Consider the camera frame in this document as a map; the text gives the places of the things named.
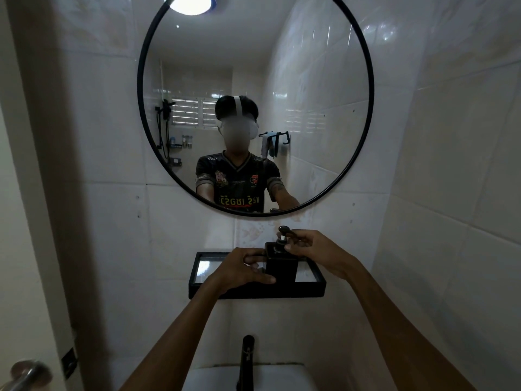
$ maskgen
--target door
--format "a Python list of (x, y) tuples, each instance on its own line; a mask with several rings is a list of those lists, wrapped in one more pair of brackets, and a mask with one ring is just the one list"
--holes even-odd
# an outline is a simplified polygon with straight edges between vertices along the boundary
[(33, 359), (52, 372), (47, 389), (65, 391), (72, 332), (5, 0), (0, 55), (0, 387)]

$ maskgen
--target jersey sleeve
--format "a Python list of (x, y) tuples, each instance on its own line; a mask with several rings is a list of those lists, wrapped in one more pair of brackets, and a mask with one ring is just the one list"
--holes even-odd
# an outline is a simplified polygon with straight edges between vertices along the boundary
[(215, 185), (215, 170), (212, 162), (207, 157), (199, 158), (195, 167), (195, 175), (197, 177), (195, 181), (196, 188), (202, 184)]
[(274, 195), (274, 187), (282, 186), (284, 187), (284, 183), (282, 182), (282, 178), (280, 177), (280, 170), (275, 163), (266, 159), (265, 161), (264, 171), (266, 173), (266, 186), (268, 188), (269, 198), (272, 202), (275, 202)]

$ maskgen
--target door handle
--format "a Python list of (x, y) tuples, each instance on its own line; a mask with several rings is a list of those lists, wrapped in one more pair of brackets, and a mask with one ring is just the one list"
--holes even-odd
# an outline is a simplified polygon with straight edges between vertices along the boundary
[(11, 368), (12, 381), (0, 387), (0, 391), (30, 391), (33, 387), (45, 387), (53, 378), (47, 365), (39, 361), (19, 361)]

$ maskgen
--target black hair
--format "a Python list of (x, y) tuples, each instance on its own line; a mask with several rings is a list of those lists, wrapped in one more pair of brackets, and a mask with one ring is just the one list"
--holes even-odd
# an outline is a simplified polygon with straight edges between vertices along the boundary
[[(257, 120), (259, 116), (259, 109), (257, 104), (251, 98), (247, 96), (239, 96), (241, 99), (241, 106), (243, 113), (250, 113), (255, 120)], [(233, 96), (223, 96), (218, 99), (217, 103), (215, 103), (215, 116), (218, 120), (222, 120), (223, 118), (237, 115), (237, 108), (235, 105), (235, 99)]]

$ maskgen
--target logo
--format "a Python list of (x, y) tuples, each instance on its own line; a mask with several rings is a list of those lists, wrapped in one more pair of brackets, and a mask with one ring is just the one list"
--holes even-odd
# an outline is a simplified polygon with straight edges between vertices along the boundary
[(228, 180), (226, 179), (226, 176), (219, 170), (215, 172), (215, 181), (217, 182), (217, 185), (220, 187), (228, 185)]

